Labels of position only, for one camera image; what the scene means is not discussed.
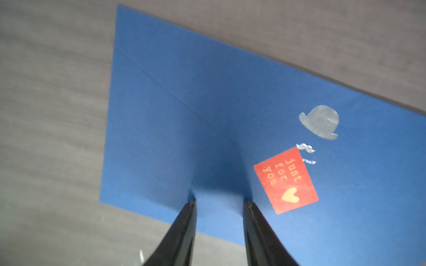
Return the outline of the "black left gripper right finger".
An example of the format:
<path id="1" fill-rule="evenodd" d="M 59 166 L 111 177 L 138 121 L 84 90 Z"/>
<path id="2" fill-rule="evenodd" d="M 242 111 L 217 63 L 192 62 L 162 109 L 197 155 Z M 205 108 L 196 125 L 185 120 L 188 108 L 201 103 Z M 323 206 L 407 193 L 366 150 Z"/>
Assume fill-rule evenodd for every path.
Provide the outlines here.
<path id="1" fill-rule="evenodd" d="M 250 266 L 296 266 L 266 218 L 252 201 L 243 208 L 247 263 Z"/>

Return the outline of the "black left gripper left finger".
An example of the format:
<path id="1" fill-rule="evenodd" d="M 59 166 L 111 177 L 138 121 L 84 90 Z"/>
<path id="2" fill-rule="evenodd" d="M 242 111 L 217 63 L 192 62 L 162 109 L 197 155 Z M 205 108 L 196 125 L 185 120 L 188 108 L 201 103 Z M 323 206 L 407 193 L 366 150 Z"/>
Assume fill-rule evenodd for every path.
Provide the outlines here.
<path id="1" fill-rule="evenodd" d="M 145 266 L 190 266 L 196 235 L 196 200 L 189 201 L 180 211 Z"/>

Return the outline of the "dark blue envelope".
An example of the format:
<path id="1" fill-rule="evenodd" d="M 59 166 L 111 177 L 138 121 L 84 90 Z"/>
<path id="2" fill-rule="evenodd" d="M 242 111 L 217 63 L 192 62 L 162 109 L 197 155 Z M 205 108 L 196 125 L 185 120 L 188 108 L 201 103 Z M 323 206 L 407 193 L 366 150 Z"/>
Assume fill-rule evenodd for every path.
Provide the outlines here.
<path id="1" fill-rule="evenodd" d="M 119 5 L 100 201 L 244 244 L 253 200 L 302 266 L 426 261 L 426 119 Z"/>

